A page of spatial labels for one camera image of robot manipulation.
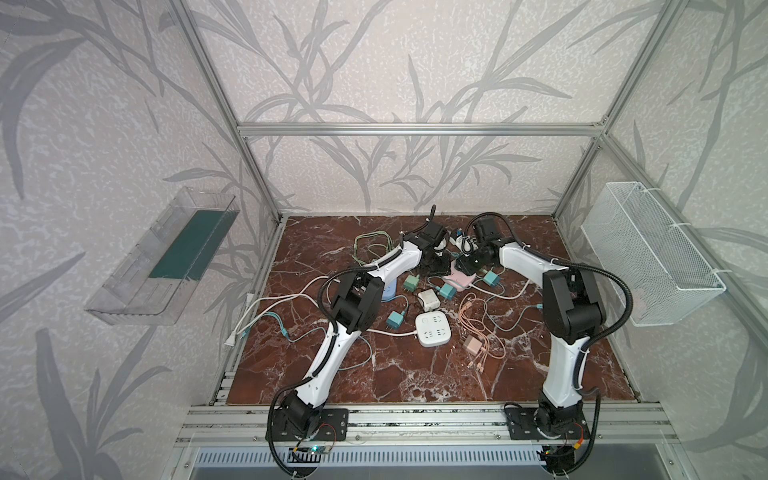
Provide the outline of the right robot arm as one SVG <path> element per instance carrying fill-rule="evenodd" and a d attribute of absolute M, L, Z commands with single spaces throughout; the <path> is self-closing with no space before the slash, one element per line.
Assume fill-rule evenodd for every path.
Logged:
<path fill-rule="evenodd" d="M 582 386 L 585 359 L 590 348 L 619 330 L 630 318 L 634 299 L 628 284 L 600 267 L 573 263 L 534 250 L 514 234 L 501 235 L 495 220 L 500 214 L 485 212 L 465 229 L 451 234 L 460 249 L 459 271 L 471 275 L 487 266 L 501 266 L 535 283 L 542 294 L 542 315 L 551 336 L 549 371 L 533 416 L 536 429 L 546 438 L 558 438 L 580 419 L 583 398 L 596 394 Z M 606 309 L 595 276 L 611 280 L 622 291 L 625 307 L 619 319 L 604 329 Z"/>

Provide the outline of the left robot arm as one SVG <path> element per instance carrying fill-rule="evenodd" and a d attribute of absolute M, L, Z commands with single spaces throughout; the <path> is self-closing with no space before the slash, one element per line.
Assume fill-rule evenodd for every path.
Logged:
<path fill-rule="evenodd" d="M 333 274 L 317 295 L 329 328 L 304 377 L 282 388 L 270 404 L 267 438 L 307 439 L 321 425 L 330 387 L 351 346 L 376 320 L 386 287 L 413 269 L 426 273 L 450 267 L 444 252 L 446 228 L 429 219 L 401 235 L 397 247 L 369 264 Z"/>

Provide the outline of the teal charger plug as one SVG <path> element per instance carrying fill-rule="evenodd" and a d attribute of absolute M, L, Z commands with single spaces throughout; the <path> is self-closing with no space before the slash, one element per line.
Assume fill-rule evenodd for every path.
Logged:
<path fill-rule="evenodd" d="M 399 330 L 400 327 L 403 325 L 405 320 L 405 312 L 404 311 L 393 311 L 389 314 L 389 316 L 386 319 L 386 326 L 392 330 Z"/>

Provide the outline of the blue power strip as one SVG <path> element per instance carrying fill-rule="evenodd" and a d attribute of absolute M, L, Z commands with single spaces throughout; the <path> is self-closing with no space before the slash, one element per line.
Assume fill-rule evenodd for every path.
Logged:
<path fill-rule="evenodd" d="M 382 301 L 383 302 L 391 301 L 396 295 L 396 289 L 397 289 L 397 284 L 395 281 L 387 283 L 382 293 Z"/>

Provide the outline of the clear plastic wall bin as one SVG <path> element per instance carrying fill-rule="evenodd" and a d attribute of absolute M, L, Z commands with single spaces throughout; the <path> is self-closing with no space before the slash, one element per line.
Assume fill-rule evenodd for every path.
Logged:
<path fill-rule="evenodd" d="M 113 326 L 176 324 L 239 213 L 234 194 L 181 188 L 85 311 Z"/>

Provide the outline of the white charger plug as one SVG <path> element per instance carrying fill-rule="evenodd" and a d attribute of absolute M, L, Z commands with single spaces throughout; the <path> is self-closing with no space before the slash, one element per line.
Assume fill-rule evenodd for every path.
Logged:
<path fill-rule="evenodd" d="M 417 299 L 424 312 L 435 311 L 440 307 L 440 300 L 434 290 L 423 290 L 417 294 Z"/>

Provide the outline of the pink charger plug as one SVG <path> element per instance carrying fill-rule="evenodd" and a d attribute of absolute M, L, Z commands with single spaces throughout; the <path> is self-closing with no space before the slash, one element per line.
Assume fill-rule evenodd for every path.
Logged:
<path fill-rule="evenodd" d="M 483 343 L 474 336 L 468 336 L 463 344 L 464 349 L 471 356 L 477 356 L 481 353 Z"/>

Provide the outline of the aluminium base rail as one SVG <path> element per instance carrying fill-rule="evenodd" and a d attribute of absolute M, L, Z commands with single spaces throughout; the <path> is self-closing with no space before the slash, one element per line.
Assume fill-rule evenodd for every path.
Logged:
<path fill-rule="evenodd" d="M 497 403 L 347 404 L 340 446 L 511 445 Z M 192 407 L 174 442 L 181 447 L 264 446 L 268 407 Z M 604 402 L 596 444 L 675 444 L 679 437 L 658 403 Z"/>

